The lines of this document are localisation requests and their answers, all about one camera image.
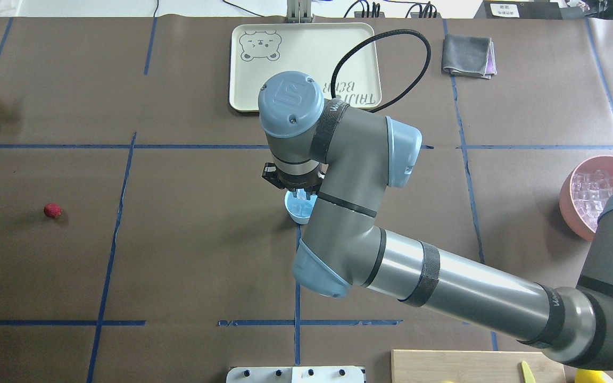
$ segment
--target lemon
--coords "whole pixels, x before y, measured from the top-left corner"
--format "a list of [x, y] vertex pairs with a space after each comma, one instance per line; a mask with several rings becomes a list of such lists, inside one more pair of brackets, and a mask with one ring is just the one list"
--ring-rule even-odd
[[613, 383], [613, 379], [605, 371], [577, 369], [574, 383]]

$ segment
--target gray robotic arm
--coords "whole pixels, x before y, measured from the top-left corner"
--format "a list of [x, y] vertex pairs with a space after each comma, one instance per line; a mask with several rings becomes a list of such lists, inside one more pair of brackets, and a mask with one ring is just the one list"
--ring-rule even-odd
[[554, 361], [613, 369], [613, 197], [577, 288], [549, 288], [375, 226], [386, 187], [411, 175], [418, 129], [325, 100], [299, 72], [270, 78], [259, 106], [274, 157], [263, 176], [319, 197], [293, 266], [302, 286], [336, 298], [367, 287], [509, 335]]

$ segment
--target brown table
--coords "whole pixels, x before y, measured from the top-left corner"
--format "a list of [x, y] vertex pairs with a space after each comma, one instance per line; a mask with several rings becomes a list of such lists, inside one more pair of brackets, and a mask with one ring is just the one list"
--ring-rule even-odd
[[[367, 289], [296, 287], [300, 229], [260, 177], [257, 115], [228, 104], [229, 37], [251, 22], [283, 19], [0, 19], [0, 381], [224, 381], [300, 362], [386, 382], [393, 348], [530, 350]], [[613, 155], [613, 22], [369, 22], [434, 51], [384, 111], [433, 148], [377, 224], [576, 285], [589, 244], [557, 198], [575, 165]], [[491, 36], [499, 74], [453, 85], [446, 30]], [[418, 47], [378, 43], [384, 99], [415, 77]]]

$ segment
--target label sticker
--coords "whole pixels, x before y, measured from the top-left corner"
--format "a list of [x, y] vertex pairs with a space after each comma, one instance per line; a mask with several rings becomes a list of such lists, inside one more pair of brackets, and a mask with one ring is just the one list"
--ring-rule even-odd
[[516, 4], [491, 3], [491, 13], [498, 17], [519, 17], [519, 10], [517, 10]]

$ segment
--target gray cloth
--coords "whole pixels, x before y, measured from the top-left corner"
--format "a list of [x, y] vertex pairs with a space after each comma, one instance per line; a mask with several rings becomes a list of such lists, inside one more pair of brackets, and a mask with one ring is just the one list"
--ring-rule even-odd
[[456, 76], [491, 78], [496, 74], [491, 37], [447, 34], [443, 41], [441, 69]]

